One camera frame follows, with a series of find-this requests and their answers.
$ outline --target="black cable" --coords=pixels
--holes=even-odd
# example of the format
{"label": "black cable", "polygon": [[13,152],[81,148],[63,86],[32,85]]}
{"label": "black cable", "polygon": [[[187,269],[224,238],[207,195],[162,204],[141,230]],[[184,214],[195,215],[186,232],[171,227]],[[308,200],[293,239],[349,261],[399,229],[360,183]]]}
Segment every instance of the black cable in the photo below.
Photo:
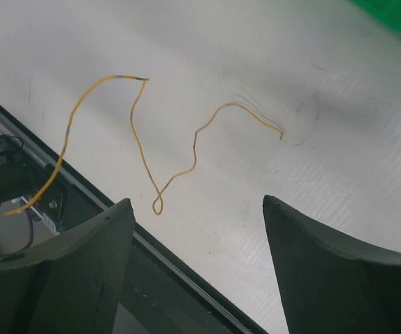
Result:
{"label": "black cable", "polygon": [[13,150],[13,151],[2,152],[1,149],[0,149],[0,156],[1,156],[1,155],[6,155],[6,156],[8,156],[8,155],[10,155],[10,154],[12,154],[12,153],[20,152],[20,151],[24,148],[24,141],[23,141],[22,138],[20,138],[20,137],[17,137],[17,136],[8,136],[8,135],[6,135],[6,134],[2,134],[2,135],[0,135],[0,139],[2,139],[2,138],[4,138],[4,139],[17,139],[17,140],[19,141],[19,146],[18,146],[18,148],[17,148],[16,150]]}

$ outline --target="green object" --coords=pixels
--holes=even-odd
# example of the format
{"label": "green object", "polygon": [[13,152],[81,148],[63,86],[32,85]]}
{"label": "green object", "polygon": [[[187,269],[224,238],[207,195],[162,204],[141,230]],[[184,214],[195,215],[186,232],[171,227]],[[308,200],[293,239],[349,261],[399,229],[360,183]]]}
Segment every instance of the green object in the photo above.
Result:
{"label": "green object", "polygon": [[351,0],[366,12],[401,35],[401,0]]}

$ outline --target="thin wire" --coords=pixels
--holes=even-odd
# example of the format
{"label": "thin wire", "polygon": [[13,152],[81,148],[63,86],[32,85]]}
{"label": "thin wire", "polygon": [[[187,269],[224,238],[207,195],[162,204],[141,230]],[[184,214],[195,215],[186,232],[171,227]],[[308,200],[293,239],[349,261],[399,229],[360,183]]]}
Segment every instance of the thin wire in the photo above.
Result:
{"label": "thin wire", "polygon": [[56,178],[56,176],[57,176],[57,174],[58,174],[58,172],[59,172],[59,170],[61,168],[61,164],[63,163],[64,154],[65,154],[66,148],[67,148],[67,142],[69,141],[70,127],[72,126],[72,121],[74,119],[74,115],[75,115],[76,110],[80,107],[81,103],[90,94],[90,92],[92,92],[98,85],[102,84],[105,81],[111,80],[111,79],[132,79],[132,80],[142,81],[142,89],[140,90],[140,94],[137,96],[137,99],[136,99],[135,103],[133,104],[133,107],[135,107],[135,105],[137,104],[137,101],[140,99],[140,95],[143,92],[143,88],[145,86],[145,83],[148,80],[146,78],[132,77],[130,75],[111,75],[109,77],[104,77],[103,79],[98,80],[87,91],[85,91],[85,93],[80,97],[78,102],[75,104],[75,107],[72,109],[72,112],[70,113],[69,121],[67,123],[66,134],[65,134],[65,137],[64,137],[63,148],[61,150],[61,154],[60,154],[60,156],[58,158],[58,161],[56,162],[55,169],[52,172],[52,174],[50,175],[49,179],[46,181],[44,186],[42,186],[42,188],[31,198],[31,200],[28,203],[26,203],[25,205],[23,205],[22,207],[20,207],[18,209],[14,209],[14,210],[10,210],[8,212],[0,213],[0,216],[10,216],[12,214],[17,214],[18,212],[22,212],[22,211],[28,209],[29,207],[34,205],[40,199],[41,195],[47,190],[47,188],[49,188],[51,183],[55,180],[55,178]]}
{"label": "thin wire", "polygon": [[15,253],[21,252],[21,251],[25,251],[27,248],[30,248],[33,245],[33,238],[34,238],[34,234],[35,231],[33,230],[33,219],[31,216],[31,213],[27,210],[24,210],[24,213],[26,214],[27,217],[27,222],[28,222],[28,240],[27,243],[24,245],[23,248],[16,250],[15,252],[9,253],[9,254],[3,254],[0,255],[0,260],[2,260],[5,257],[11,256]]}
{"label": "thin wire", "polygon": [[[144,82],[144,84],[143,84],[143,86],[142,86],[142,89],[140,90],[140,93],[141,93],[142,90],[145,88],[145,84],[146,84],[146,83]],[[284,136],[284,132],[283,132],[280,128],[275,127],[274,125],[271,125],[271,124],[265,122],[265,121],[262,120],[260,117],[258,117],[255,113],[253,113],[251,110],[249,110],[247,107],[243,106],[242,104],[237,103],[237,102],[230,102],[230,103],[223,104],[222,106],[220,106],[220,107],[214,112],[214,114],[211,116],[211,118],[209,119],[209,121],[206,122],[205,125],[203,125],[202,127],[200,127],[200,128],[194,133],[194,143],[193,143],[194,162],[193,162],[193,165],[192,165],[189,169],[187,169],[187,170],[185,170],[185,171],[183,171],[183,172],[177,173],[177,174],[175,174],[174,176],[172,176],[172,177],[169,179],[169,181],[166,182],[166,185],[160,190],[160,189],[158,188],[156,182],[154,181],[154,178],[152,177],[151,171],[150,171],[149,166],[148,166],[148,164],[147,164],[147,162],[146,162],[146,159],[145,159],[145,153],[143,152],[143,148],[142,148],[142,145],[141,145],[141,143],[140,143],[140,139],[138,138],[137,131],[136,131],[134,125],[133,125],[133,112],[134,112],[135,104],[136,104],[137,102],[138,102],[138,99],[135,100],[135,102],[134,102],[134,104],[133,104],[133,106],[132,106],[132,108],[131,108],[131,116],[130,116],[131,128],[132,128],[133,135],[134,135],[134,137],[136,138],[136,142],[137,142],[137,144],[138,144],[138,149],[140,150],[140,155],[141,155],[141,157],[142,157],[143,165],[144,165],[145,168],[146,168],[147,175],[148,175],[149,179],[151,180],[151,183],[152,183],[152,185],[154,186],[154,188],[155,188],[155,190],[156,190],[156,192],[157,192],[157,198],[156,198],[156,199],[153,201],[153,203],[152,203],[152,211],[154,211],[154,213],[155,213],[157,216],[161,215],[161,213],[163,212],[163,206],[164,206],[164,202],[163,202],[163,192],[169,187],[169,185],[172,183],[172,181],[174,181],[174,180],[175,180],[176,178],[178,178],[178,177],[181,177],[181,176],[183,176],[183,175],[186,175],[186,174],[188,174],[188,173],[191,173],[191,172],[195,169],[195,166],[197,165],[197,150],[196,150],[197,135],[198,135],[201,131],[205,130],[205,129],[214,121],[214,119],[215,119],[215,117],[217,116],[217,114],[218,114],[221,110],[223,110],[224,108],[227,108],[228,106],[238,106],[239,108],[242,108],[243,110],[245,110],[246,112],[248,112],[251,116],[253,116],[254,118],[256,118],[256,120],[258,120],[262,125],[265,125],[266,127],[269,127],[269,128],[271,128],[271,129],[273,129],[273,130],[279,132],[279,133],[280,133],[280,136],[281,136],[281,137],[280,137],[281,140],[282,140],[282,137]],[[156,204],[157,204],[157,202],[160,202],[160,209],[159,209],[159,210],[156,209]]]}
{"label": "thin wire", "polygon": [[[65,134],[65,140],[64,140],[64,144],[63,144],[63,148],[61,150],[61,154],[58,158],[58,161],[56,162],[56,166],[54,171],[52,172],[50,178],[46,181],[46,183],[44,184],[44,186],[42,186],[42,188],[31,198],[31,200],[26,203],[25,205],[23,205],[22,207],[20,207],[19,209],[14,209],[11,210],[9,212],[0,214],[0,215],[4,215],[4,216],[10,216],[12,214],[17,214],[18,212],[22,212],[26,209],[28,209],[29,207],[31,207],[32,205],[34,205],[41,197],[41,195],[47,190],[47,188],[49,188],[49,186],[51,185],[51,183],[55,180],[61,164],[63,163],[63,159],[64,159],[64,155],[66,152],[66,148],[67,148],[67,142],[69,140],[69,133],[70,133],[70,127],[72,126],[72,121],[74,119],[74,115],[76,110],[80,107],[81,103],[83,102],[83,100],[100,84],[102,84],[105,81],[111,80],[111,79],[132,79],[132,80],[138,80],[142,82],[140,91],[137,95],[137,98],[134,100],[132,106],[131,106],[131,112],[129,115],[129,122],[131,124],[131,128],[132,128],[132,132],[133,135],[135,137],[135,140],[137,142],[138,145],[138,149],[140,151],[140,156],[142,158],[142,162],[143,162],[143,166],[145,167],[148,177],[152,183],[152,185],[154,186],[156,192],[157,192],[157,198],[154,200],[154,202],[152,203],[152,210],[154,211],[154,213],[159,216],[162,212],[163,212],[163,207],[164,207],[164,202],[163,202],[163,192],[169,187],[169,185],[172,183],[172,181],[174,181],[176,178],[181,177],[183,175],[186,175],[188,173],[191,173],[194,169],[195,166],[197,165],[197,151],[196,151],[196,144],[197,144],[197,135],[205,130],[215,119],[216,115],[223,110],[224,108],[228,107],[228,106],[238,106],[239,108],[242,108],[243,110],[245,110],[246,112],[248,112],[251,116],[253,116],[254,118],[256,118],[256,120],[258,120],[262,125],[265,125],[266,127],[269,127],[277,132],[280,133],[280,139],[282,139],[282,137],[284,136],[284,133],[282,132],[282,130],[278,127],[275,127],[274,125],[271,125],[267,122],[265,122],[264,120],[262,120],[260,117],[258,117],[255,113],[253,113],[251,110],[249,110],[248,108],[246,108],[245,106],[243,106],[240,103],[237,102],[231,102],[231,103],[226,103],[223,104],[222,106],[220,106],[215,112],[214,114],[211,116],[211,118],[209,119],[208,122],[206,122],[205,125],[203,125],[202,127],[200,127],[195,133],[194,133],[194,143],[193,143],[193,155],[194,155],[194,162],[193,165],[188,169],[185,170],[183,172],[177,173],[176,175],[172,176],[168,182],[166,182],[166,185],[160,190],[159,187],[157,186],[157,183],[155,182],[154,178],[152,177],[151,171],[149,169],[148,163],[146,161],[145,158],[145,153],[143,151],[143,147],[142,144],[140,142],[140,139],[138,138],[137,135],[137,131],[136,128],[134,127],[133,124],[133,113],[135,110],[135,107],[138,103],[138,101],[140,100],[143,91],[145,90],[145,86],[146,83],[149,81],[149,79],[147,78],[140,78],[140,77],[132,77],[129,75],[113,75],[113,76],[109,76],[109,77],[105,77],[103,79],[98,80],[97,82],[95,82],[78,100],[78,102],[76,103],[75,107],[72,109],[72,112],[70,113],[69,116],[69,122],[67,124],[67,129],[66,129],[66,134]],[[156,203],[160,202],[160,209],[157,210],[156,209]]]}
{"label": "thin wire", "polygon": [[[28,199],[24,196],[21,196],[21,200],[24,202],[24,204],[28,203]],[[34,206],[30,207],[30,210],[32,210],[39,219],[42,219],[42,213]]]}
{"label": "thin wire", "polygon": [[17,139],[21,145],[18,146],[17,149],[16,149],[16,150],[13,150],[13,151],[5,151],[5,152],[2,152],[2,151],[0,150],[0,156],[1,156],[1,155],[5,155],[5,156],[8,157],[8,156],[10,156],[10,154],[20,152],[20,151],[23,149],[23,147],[24,147],[24,142],[23,142],[23,140],[22,140],[20,137],[17,137],[17,136],[7,136],[7,135],[5,135],[5,134],[2,134],[2,135],[0,135],[0,139],[1,139],[1,138],[7,138],[7,139],[12,139],[12,138],[14,138],[14,139]]}

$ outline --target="yellow wire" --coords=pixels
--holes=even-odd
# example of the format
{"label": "yellow wire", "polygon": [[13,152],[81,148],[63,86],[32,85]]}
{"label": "yellow wire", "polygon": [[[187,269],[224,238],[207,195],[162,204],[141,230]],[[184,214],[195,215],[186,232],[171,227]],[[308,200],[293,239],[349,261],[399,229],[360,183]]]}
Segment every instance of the yellow wire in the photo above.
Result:
{"label": "yellow wire", "polygon": [[[136,139],[137,145],[138,145],[138,149],[140,150],[140,156],[142,158],[142,162],[143,162],[143,166],[145,167],[148,177],[151,180],[152,185],[154,186],[156,192],[157,192],[157,198],[154,200],[154,202],[152,203],[152,210],[154,211],[154,213],[158,216],[163,212],[163,192],[169,187],[169,185],[172,183],[172,181],[174,181],[176,178],[181,177],[182,175],[186,175],[188,173],[191,173],[194,169],[195,166],[197,165],[197,151],[196,151],[196,145],[197,145],[197,135],[205,130],[215,119],[216,115],[224,108],[228,107],[228,106],[238,106],[240,108],[242,108],[243,110],[245,110],[246,112],[248,112],[251,116],[253,116],[254,118],[256,118],[256,120],[258,120],[262,125],[265,125],[266,127],[269,127],[277,132],[280,133],[280,139],[282,139],[284,133],[282,132],[282,130],[278,127],[275,127],[274,125],[271,125],[265,121],[263,121],[262,119],[260,119],[260,117],[258,117],[255,113],[253,113],[251,110],[249,110],[248,108],[246,108],[245,106],[243,106],[242,104],[239,104],[237,102],[230,102],[230,103],[226,103],[223,104],[222,106],[220,106],[215,112],[214,114],[211,116],[211,118],[209,119],[208,122],[206,122],[205,125],[203,125],[202,127],[200,127],[195,133],[194,133],[194,143],[193,143],[193,154],[194,154],[194,162],[193,165],[188,169],[185,170],[183,172],[177,173],[176,175],[172,176],[168,182],[166,182],[166,185],[162,188],[162,190],[160,190],[157,186],[157,183],[154,181],[154,178],[152,177],[151,171],[149,169],[149,166],[147,164],[146,158],[145,158],[145,153],[143,152],[143,147],[142,144],[140,142],[140,139],[138,138],[137,135],[137,131],[136,128],[134,127],[133,124],[133,112],[135,110],[135,107],[138,103],[138,100],[141,98],[142,94],[143,94],[143,90],[145,89],[146,83],[149,81],[149,79],[146,78],[140,78],[140,77],[132,77],[129,75],[112,75],[109,77],[105,77],[103,79],[98,80],[97,82],[95,82],[78,100],[78,102],[75,104],[75,107],[72,109],[72,112],[70,113],[69,116],[69,122],[67,124],[67,129],[66,129],[66,133],[65,133],[65,138],[64,138],[64,144],[63,144],[63,148],[61,150],[61,154],[58,158],[58,161],[56,162],[56,166],[54,171],[52,172],[52,174],[50,175],[50,178],[46,181],[46,183],[44,184],[44,186],[42,186],[42,188],[31,198],[31,200],[26,203],[25,205],[23,205],[20,208],[11,210],[9,212],[5,212],[5,213],[0,213],[0,216],[10,216],[12,214],[17,214],[19,212],[22,212],[26,209],[28,209],[29,207],[31,207],[32,205],[34,205],[41,197],[41,195],[49,188],[49,186],[51,185],[51,183],[55,180],[61,164],[63,163],[63,159],[64,159],[64,154],[66,152],[66,148],[67,148],[67,142],[69,140],[69,133],[70,133],[70,127],[72,126],[72,121],[74,119],[74,115],[76,110],[80,107],[81,103],[83,102],[83,100],[100,84],[102,84],[105,81],[111,80],[111,79],[132,79],[132,80],[139,80],[142,82],[142,86],[140,88],[140,92],[137,95],[137,98],[135,99],[135,101],[133,102],[132,106],[131,106],[131,113],[129,116],[129,121],[131,123],[131,128],[132,128],[132,132],[133,135]],[[157,210],[156,209],[156,203],[160,202],[160,209]]]}
{"label": "yellow wire", "polygon": [[[143,83],[143,86],[142,86],[142,89],[140,90],[140,93],[142,92],[143,88],[145,87],[145,84],[146,84],[146,83],[144,82],[144,83]],[[197,135],[198,135],[201,131],[205,130],[205,129],[214,121],[215,117],[217,116],[217,114],[218,114],[222,109],[224,109],[224,108],[226,108],[226,107],[228,107],[228,106],[238,106],[239,108],[242,108],[243,110],[245,110],[246,112],[248,112],[251,116],[253,116],[254,118],[256,118],[261,124],[263,124],[263,125],[265,125],[265,126],[271,128],[271,129],[273,129],[273,130],[279,132],[280,135],[281,135],[281,140],[282,140],[282,137],[284,136],[284,133],[282,132],[282,130],[280,130],[280,128],[275,127],[274,125],[268,124],[267,122],[263,121],[260,117],[258,117],[255,113],[253,113],[251,110],[249,110],[247,107],[243,106],[242,104],[237,103],[237,102],[230,102],[230,103],[223,104],[222,106],[220,106],[220,107],[214,112],[214,114],[211,116],[211,118],[209,119],[209,121],[206,122],[205,125],[203,125],[202,127],[200,127],[200,128],[194,133],[194,143],[193,143],[194,162],[193,162],[193,165],[192,165],[189,169],[187,169],[187,170],[185,170],[185,171],[183,171],[183,172],[177,173],[176,175],[172,176],[172,177],[169,179],[169,181],[166,182],[166,185],[165,185],[161,190],[159,190],[157,184],[156,184],[155,181],[154,181],[154,178],[152,177],[152,174],[151,174],[151,171],[150,171],[150,169],[149,169],[149,166],[147,165],[147,162],[146,162],[146,159],[145,159],[145,153],[143,152],[143,148],[142,148],[142,145],[141,145],[141,143],[140,143],[140,139],[138,138],[138,135],[137,135],[137,132],[136,132],[135,127],[133,126],[133,111],[134,111],[134,106],[135,106],[135,104],[137,103],[137,101],[138,101],[138,99],[135,100],[135,102],[134,102],[134,104],[133,104],[133,106],[132,106],[132,108],[131,108],[131,117],[130,117],[131,128],[132,128],[133,135],[134,135],[134,137],[136,138],[136,141],[137,141],[137,144],[138,144],[138,149],[140,150],[140,155],[141,155],[141,157],[142,157],[143,165],[144,165],[145,168],[146,168],[147,175],[148,175],[149,179],[151,180],[151,183],[152,183],[152,185],[154,186],[154,188],[155,188],[155,190],[156,190],[156,192],[157,192],[157,198],[156,198],[156,199],[153,201],[153,203],[152,203],[152,210],[154,211],[154,213],[155,213],[157,216],[159,216],[159,215],[163,212],[163,197],[162,197],[163,192],[169,187],[169,185],[172,183],[172,181],[174,181],[176,178],[181,177],[181,176],[183,176],[183,175],[186,175],[186,174],[188,174],[188,173],[191,173],[191,172],[195,169],[195,166],[197,165],[197,151],[196,151]],[[160,209],[159,209],[159,210],[156,209],[156,203],[157,203],[157,202],[160,202]]]}
{"label": "yellow wire", "polygon": [[50,175],[49,179],[46,181],[46,183],[44,184],[44,186],[42,186],[42,188],[36,193],[36,195],[34,195],[32,197],[32,199],[26,203],[25,205],[23,205],[22,207],[19,207],[17,209],[14,210],[10,210],[8,212],[4,212],[4,213],[0,213],[0,216],[10,216],[12,214],[17,214],[19,212],[23,212],[24,210],[27,210],[29,207],[31,207],[32,205],[34,205],[41,197],[41,195],[47,190],[47,188],[49,188],[49,186],[51,185],[51,183],[55,180],[56,176],[58,175],[58,172],[60,170],[61,164],[63,163],[63,159],[64,159],[64,154],[66,152],[66,147],[67,147],[67,142],[69,140],[69,133],[70,133],[70,127],[72,126],[72,121],[74,119],[74,115],[76,110],[80,107],[81,103],[83,102],[83,100],[90,94],[90,92],[92,92],[98,85],[102,84],[105,81],[111,80],[111,79],[132,79],[132,80],[140,80],[142,81],[142,89],[140,90],[139,95],[136,98],[136,101],[134,102],[132,108],[135,107],[135,105],[137,104],[137,101],[140,99],[140,96],[143,92],[143,88],[145,87],[145,83],[146,81],[148,81],[148,79],[146,78],[139,78],[139,77],[132,77],[130,75],[111,75],[109,77],[105,77],[103,79],[98,80],[97,82],[95,82],[78,100],[78,102],[75,104],[75,107],[72,109],[72,112],[70,113],[69,116],[69,122],[67,123],[67,129],[66,129],[66,134],[64,137],[64,145],[63,145],[63,149],[61,150],[61,154],[58,158],[58,161],[56,162],[56,166],[54,171],[52,172],[52,174]]}

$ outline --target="white surface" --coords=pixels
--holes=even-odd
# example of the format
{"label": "white surface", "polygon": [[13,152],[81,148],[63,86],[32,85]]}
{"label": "white surface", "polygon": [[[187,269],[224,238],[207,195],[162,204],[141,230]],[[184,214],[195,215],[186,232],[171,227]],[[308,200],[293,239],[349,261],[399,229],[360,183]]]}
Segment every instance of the white surface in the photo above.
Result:
{"label": "white surface", "polygon": [[136,125],[160,185],[199,165],[165,211],[128,124],[140,83],[112,81],[78,111],[66,159],[270,333],[286,333],[266,193],[401,251],[401,41],[346,0],[0,1],[0,103],[59,151],[78,97],[109,74],[151,78]]}

